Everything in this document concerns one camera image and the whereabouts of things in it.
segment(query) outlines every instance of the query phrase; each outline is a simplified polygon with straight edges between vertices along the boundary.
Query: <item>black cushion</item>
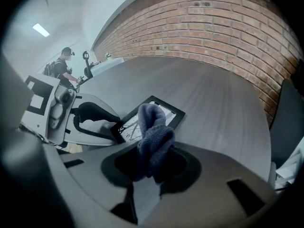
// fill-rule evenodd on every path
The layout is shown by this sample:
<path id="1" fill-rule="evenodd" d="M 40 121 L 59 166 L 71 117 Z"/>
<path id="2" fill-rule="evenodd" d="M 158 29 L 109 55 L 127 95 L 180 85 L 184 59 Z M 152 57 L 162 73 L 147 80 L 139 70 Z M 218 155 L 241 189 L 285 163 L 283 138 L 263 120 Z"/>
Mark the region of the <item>black cushion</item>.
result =
<path id="1" fill-rule="evenodd" d="M 270 127 L 271 158 L 280 168 L 304 136 L 304 101 L 292 83 L 285 79 Z"/>

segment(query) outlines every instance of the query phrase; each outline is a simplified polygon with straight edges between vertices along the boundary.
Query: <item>man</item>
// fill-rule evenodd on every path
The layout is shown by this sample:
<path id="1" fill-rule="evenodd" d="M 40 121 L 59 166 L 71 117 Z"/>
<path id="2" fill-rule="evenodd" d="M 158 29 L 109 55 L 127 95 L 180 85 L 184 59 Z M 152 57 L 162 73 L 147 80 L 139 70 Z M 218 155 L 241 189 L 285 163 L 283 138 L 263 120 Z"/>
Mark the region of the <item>man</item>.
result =
<path id="1" fill-rule="evenodd" d="M 69 80 L 74 81 L 77 84 L 80 83 L 78 79 L 74 78 L 68 72 L 66 61 L 70 61 L 71 56 L 72 56 L 71 48 L 66 47 L 61 51 L 61 56 L 57 59 L 57 61 L 54 64 L 54 76 L 60 79 L 60 83 L 66 88 L 74 88 Z"/>

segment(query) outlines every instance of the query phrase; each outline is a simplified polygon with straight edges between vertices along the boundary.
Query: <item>brick wall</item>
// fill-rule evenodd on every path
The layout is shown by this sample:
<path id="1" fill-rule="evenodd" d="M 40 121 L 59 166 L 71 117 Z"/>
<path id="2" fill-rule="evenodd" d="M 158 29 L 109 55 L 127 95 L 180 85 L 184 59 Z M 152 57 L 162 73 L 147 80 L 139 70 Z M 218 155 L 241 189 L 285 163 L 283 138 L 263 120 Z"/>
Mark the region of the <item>brick wall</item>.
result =
<path id="1" fill-rule="evenodd" d="M 269 123 L 283 79 L 303 57 L 270 0 L 137 0 L 98 39 L 97 59 L 106 52 L 125 60 L 181 57 L 229 70 L 255 86 Z"/>

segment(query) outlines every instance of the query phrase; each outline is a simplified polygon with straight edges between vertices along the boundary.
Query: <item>black t-shirt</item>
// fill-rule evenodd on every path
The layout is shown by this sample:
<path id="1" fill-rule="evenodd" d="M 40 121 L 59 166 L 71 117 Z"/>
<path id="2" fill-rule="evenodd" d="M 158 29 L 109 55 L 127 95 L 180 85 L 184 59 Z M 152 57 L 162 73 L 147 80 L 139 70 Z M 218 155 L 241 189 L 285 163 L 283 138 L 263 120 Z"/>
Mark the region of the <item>black t-shirt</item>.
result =
<path id="1" fill-rule="evenodd" d="M 70 81 L 63 76 L 64 73 L 67 73 L 67 64 L 64 60 L 58 58 L 54 64 L 54 76 L 60 79 L 60 83 L 65 87 L 71 87 Z"/>

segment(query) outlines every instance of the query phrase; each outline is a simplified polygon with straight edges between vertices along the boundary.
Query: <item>gray table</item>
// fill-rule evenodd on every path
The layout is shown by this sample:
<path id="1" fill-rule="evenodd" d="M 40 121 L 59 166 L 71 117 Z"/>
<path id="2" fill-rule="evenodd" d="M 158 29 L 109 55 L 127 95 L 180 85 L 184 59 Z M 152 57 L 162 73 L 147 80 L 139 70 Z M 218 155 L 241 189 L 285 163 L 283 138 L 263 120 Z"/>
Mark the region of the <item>gray table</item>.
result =
<path id="1" fill-rule="evenodd" d="M 137 57 L 80 86 L 123 118 L 154 95 L 186 113 L 176 141 L 226 154 L 264 180 L 270 170 L 270 135 L 254 87 L 208 64 L 170 57 Z"/>

